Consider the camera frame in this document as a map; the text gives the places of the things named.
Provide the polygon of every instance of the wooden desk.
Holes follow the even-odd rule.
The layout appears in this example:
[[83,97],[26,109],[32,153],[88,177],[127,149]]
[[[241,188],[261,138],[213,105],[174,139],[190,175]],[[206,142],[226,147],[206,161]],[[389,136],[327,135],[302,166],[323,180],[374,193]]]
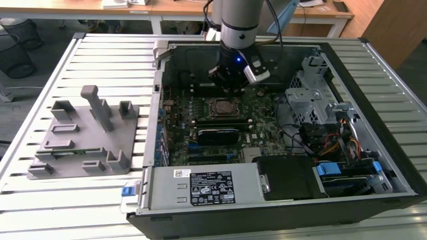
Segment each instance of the wooden desk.
[[[131,5],[130,8],[103,9],[102,0],[0,0],[2,18],[28,19],[94,19],[94,20],[150,20],[152,32],[162,34],[162,21],[203,21],[203,2],[193,0],[150,0],[148,5]],[[293,24],[333,25],[329,37],[339,37],[351,12],[339,12],[333,4],[297,9]]]
[[[162,34],[161,21],[203,21],[203,2],[193,0],[151,0],[151,16],[154,34]],[[305,36],[310,35],[310,28],[315,29],[319,25],[333,25],[329,27],[326,34],[330,38],[338,38],[345,29],[346,23],[354,18],[351,12],[339,12],[334,6],[333,0],[317,7],[298,8],[291,19],[291,24],[286,34],[289,36],[301,35],[301,24],[305,27]]]
[[0,0],[0,18],[150,20],[152,5],[103,9],[102,0]]

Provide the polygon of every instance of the motherboard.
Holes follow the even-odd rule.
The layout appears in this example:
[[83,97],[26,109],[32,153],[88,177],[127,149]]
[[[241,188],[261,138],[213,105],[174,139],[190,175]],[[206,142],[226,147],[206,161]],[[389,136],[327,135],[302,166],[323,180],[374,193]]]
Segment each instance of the motherboard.
[[249,86],[230,97],[213,84],[171,89],[165,92],[170,166],[250,163],[287,154],[278,93]]

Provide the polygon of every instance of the green circuit board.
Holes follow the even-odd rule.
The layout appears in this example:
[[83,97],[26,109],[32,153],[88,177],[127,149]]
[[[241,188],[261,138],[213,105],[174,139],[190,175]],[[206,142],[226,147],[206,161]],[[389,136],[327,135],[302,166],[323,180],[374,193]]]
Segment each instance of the green circuit board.
[[[234,116],[227,119],[251,119],[250,131],[239,132],[234,145],[198,146],[198,131],[193,120],[218,120],[223,112],[213,105],[233,103]],[[191,157],[227,156],[229,163],[243,163],[243,149],[259,147],[261,156],[286,155],[287,148],[277,125],[277,93],[247,87],[241,97],[195,97],[189,90],[173,92],[166,105],[166,127],[170,148],[170,166],[193,165]]]

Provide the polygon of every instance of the floor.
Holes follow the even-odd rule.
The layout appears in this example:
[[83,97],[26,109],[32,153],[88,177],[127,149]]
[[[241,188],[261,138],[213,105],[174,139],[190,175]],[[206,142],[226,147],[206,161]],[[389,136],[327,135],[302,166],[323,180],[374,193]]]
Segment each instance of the floor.
[[[43,87],[50,79],[55,66],[62,58],[67,45],[75,32],[86,32],[87,27],[76,20],[66,21],[66,28],[59,29],[59,20],[35,20],[38,32],[43,39],[43,46],[28,52],[36,65],[38,71],[24,79],[10,79],[0,72],[0,82],[6,87]],[[152,34],[151,23],[148,21],[122,21],[123,32],[128,34]],[[107,26],[102,25],[99,32],[106,32]],[[174,34],[174,29],[165,28],[166,34]],[[398,69],[398,74],[407,85],[427,104],[427,42],[423,42],[405,64]],[[42,89],[19,88],[14,89],[15,101],[0,102],[0,140],[12,141],[38,99]],[[8,146],[0,144],[0,156],[4,155]]]

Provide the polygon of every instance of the blue plastic tab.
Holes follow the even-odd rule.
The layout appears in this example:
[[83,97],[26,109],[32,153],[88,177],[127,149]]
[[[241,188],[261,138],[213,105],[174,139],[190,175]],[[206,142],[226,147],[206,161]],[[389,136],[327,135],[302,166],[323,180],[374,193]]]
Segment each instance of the blue plastic tab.
[[374,165],[374,168],[375,168],[375,170],[377,170],[378,173],[379,173],[381,171],[383,171],[383,167],[382,167],[379,161],[374,161],[374,162],[373,162],[373,165]]
[[124,186],[122,188],[122,197],[135,196],[135,186]]
[[337,162],[323,162],[315,168],[319,176],[342,174],[342,170]]
[[323,167],[322,166],[317,166],[315,169],[318,170],[319,176],[323,176],[326,174],[326,171],[323,171]]

